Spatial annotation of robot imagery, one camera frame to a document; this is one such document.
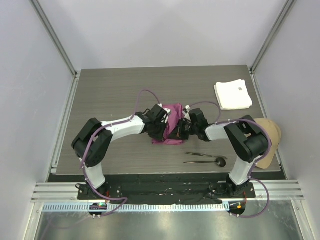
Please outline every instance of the metal floor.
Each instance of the metal floor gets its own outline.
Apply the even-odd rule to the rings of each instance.
[[[262,118],[258,97],[245,65],[237,66],[187,66],[82,70],[76,90],[57,175],[82,175],[79,159],[71,143],[90,118],[112,121],[132,114],[139,90],[153,90],[163,104],[181,103],[184,106],[199,101],[217,103],[214,92],[216,82],[246,81],[253,106],[244,110],[222,111],[220,120],[236,119],[245,115]],[[154,97],[145,93],[139,111],[152,108]],[[197,106],[203,110],[209,123],[213,123],[219,111],[212,104]],[[216,164],[185,164],[186,161],[203,161],[203,157],[186,155],[198,152],[223,155],[228,158],[224,168]],[[103,173],[154,174],[154,173],[227,173],[235,164],[236,153],[228,140],[203,142],[196,136],[182,145],[153,145],[146,134],[132,135],[113,142],[102,162]],[[280,171],[276,157],[271,166],[255,171]]]
[[[249,201],[245,215],[256,214],[265,201]],[[87,219],[87,212],[43,212],[35,240],[302,240],[291,201],[271,201],[257,218],[230,217],[225,211],[115,213]]]

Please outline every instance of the gray wood-grain tabletop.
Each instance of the gray wood-grain tabletop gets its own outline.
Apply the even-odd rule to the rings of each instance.
[[[243,79],[253,106],[244,110],[224,110],[220,120],[236,119],[245,115],[262,118],[259,101],[248,67],[237,66],[186,66],[82,70],[76,90],[62,151],[57,167],[58,175],[78,175],[79,159],[71,143],[91,118],[113,121],[132,114],[137,94],[141,89],[154,91],[161,103],[181,103],[183,106],[199,101],[217,103],[214,91],[216,82]],[[142,94],[139,111],[152,108],[155,98],[148,92]],[[198,106],[209,123],[218,116],[212,104]],[[197,152],[222,155],[228,158],[224,168],[215,163],[186,164],[186,161],[210,161],[211,158],[186,155]],[[113,142],[102,162],[105,174],[154,174],[154,173],[222,173],[230,172],[236,153],[228,140],[203,142],[190,136],[182,145],[153,145],[147,134],[131,135]],[[265,171],[280,171],[276,157]]]

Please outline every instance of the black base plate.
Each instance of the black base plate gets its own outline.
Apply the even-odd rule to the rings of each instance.
[[[87,185],[81,185],[79,200],[101,199],[94,195],[91,189],[84,189]],[[221,204],[221,199],[243,199],[243,193],[230,196],[226,191],[226,183],[216,182],[122,182],[109,183],[105,187],[105,193],[111,198],[127,197],[126,204],[133,205],[204,205]],[[248,199],[255,198],[256,194],[252,183],[244,189]]]

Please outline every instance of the aluminum frame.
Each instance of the aluminum frame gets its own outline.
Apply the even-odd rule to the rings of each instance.
[[[264,180],[262,181],[270,194],[270,200],[303,200],[304,196],[297,180]],[[256,198],[248,201],[265,201],[267,199],[263,186],[252,181]],[[37,183],[31,198],[32,203],[65,203],[87,202],[78,200],[76,182]],[[223,199],[224,201],[242,201],[242,198]]]
[[[71,108],[73,105],[74,97],[76,94],[79,77],[80,74],[77,73],[73,64],[71,63],[66,51],[64,50],[63,45],[61,44],[54,28],[52,27],[50,21],[48,20],[44,10],[42,9],[38,0],[29,0],[34,7],[36,13],[38,14],[41,22],[43,23],[44,27],[46,28],[49,36],[51,37],[53,43],[55,44],[58,52],[61,54],[63,60],[65,61],[67,67],[71,71],[72,75],[74,76],[74,81],[70,88],[70,93],[68,96],[68,100],[66,102],[65,111],[63,118],[60,123],[59,133],[57,136],[56,145],[54,148],[54,152],[51,159],[51,166],[50,172],[55,173],[56,168],[59,163],[59,157],[61,153],[62,144],[65,137],[65,132],[67,129]],[[263,115],[267,116],[267,111],[263,104],[263,99],[260,94],[259,86],[256,81],[255,71],[259,66],[262,58],[264,57],[265,53],[267,52],[269,46],[272,44],[273,39],[275,38],[277,32],[280,30],[281,25],[285,21],[286,17],[288,16],[290,10],[294,6],[296,0],[287,0],[285,5],[283,6],[278,18],[276,19],[271,31],[269,32],[266,40],[264,41],[259,54],[257,55],[252,67],[249,69],[251,73],[251,78],[257,92],[257,96],[259,99],[259,103],[263,112]],[[281,161],[279,152],[276,152],[276,156],[278,160]],[[271,201],[281,201],[281,200],[291,200],[292,206],[295,211],[296,218],[298,220],[302,235],[305,239],[315,239],[313,235],[312,228],[309,224],[308,215],[306,214],[305,207],[304,207],[304,196],[299,186],[297,180],[265,180],[262,181],[268,191],[270,193],[270,200]],[[37,183],[34,193],[32,195],[31,204],[32,204],[32,211],[30,214],[28,226],[25,231],[24,240],[33,240],[36,236],[36,232],[38,229],[38,225],[41,218],[41,213],[43,207],[46,203],[83,203],[83,202],[96,202],[93,201],[80,201],[77,200],[78,189],[75,187],[76,183]],[[248,201],[265,201],[266,193],[264,188],[258,183],[253,183],[257,198],[248,199]],[[224,199],[225,201],[238,201],[242,199]]]
[[[291,9],[293,8],[293,6],[295,5],[296,0],[287,0],[286,3],[284,4],[279,16],[277,17],[275,23],[273,24],[268,36],[266,37],[258,55],[256,56],[252,67],[250,68],[250,71],[252,73],[255,73],[257,67],[259,66],[262,58],[264,57],[264,55],[266,54],[268,48],[270,47],[270,45],[272,44],[272,41],[274,40],[274,38],[276,37],[277,33],[280,30],[280,27],[282,26],[282,24],[284,23],[284,21],[286,20],[287,16],[289,15]]]
[[[69,68],[70,72],[74,77],[77,75],[77,71],[74,68],[72,62],[70,61],[63,45],[61,44],[54,28],[52,27],[46,13],[44,12],[41,4],[38,0],[29,0],[31,5],[34,7],[35,12],[40,18],[40,21],[43,23],[44,28],[46,29],[47,33],[49,34],[51,40],[53,41],[54,45],[56,46],[57,51],[60,53],[61,57],[63,58],[65,64]]]
[[[304,201],[304,196],[301,191],[301,187],[297,180],[264,180],[262,181],[270,194],[271,201],[281,201],[281,200],[291,200],[292,206],[295,211],[296,218],[298,220],[301,232],[304,239],[313,240],[313,232],[310,227],[309,220],[305,213],[305,209],[302,205]],[[266,192],[263,186],[258,182],[253,182],[256,198],[250,198],[248,201],[265,201]],[[27,226],[26,234],[24,240],[33,240],[36,236],[38,225],[40,222],[40,216],[42,210],[46,204],[51,206],[59,207],[61,204],[64,205],[83,205],[85,203],[98,202],[97,200],[78,200],[78,189],[76,188],[75,182],[61,182],[61,183],[37,183],[32,195],[31,203],[33,204],[33,210],[30,216],[29,224]],[[223,199],[224,202],[227,201],[242,201],[242,198],[231,198]],[[70,212],[68,208],[61,208],[61,212]],[[150,208],[134,208],[132,211],[127,210],[127,212],[158,212],[155,206],[151,205]],[[217,211],[210,209],[207,206],[206,209],[197,209],[196,205],[186,205],[184,208],[180,208],[181,211]]]
[[[63,113],[62,120],[60,122],[59,133],[58,133],[58,137],[57,137],[55,147],[53,150],[53,155],[51,158],[51,165],[50,165],[49,173],[47,175],[46,180],[48,180],[50,173],[55,174],[57,172],[60,154],[61,154],[62,146],[63,146],[64,140],[65,140],[67,126],[68,126],[72,106],[73,106],[73,103],[75,100],[80,75],[81,75],[81,72],[77,73],[76,77],[73,79],[73,82],[72,82],[72,85],[71,85],[71,88],[70,88],[70,91],[68,94],[68,98],[65,103],[64,113]]]

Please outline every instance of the black ladle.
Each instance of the black ladle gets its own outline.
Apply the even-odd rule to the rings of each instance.
[[[195,152],[185,152],[185,154],[201,156],[201,157],[210,157],[216,158],[215,161],[185,161],[185,164],[213,164],[216,163],[219,167],[223,168],[227,165],[225,156],[212,156],[207,154],[195,153]]]

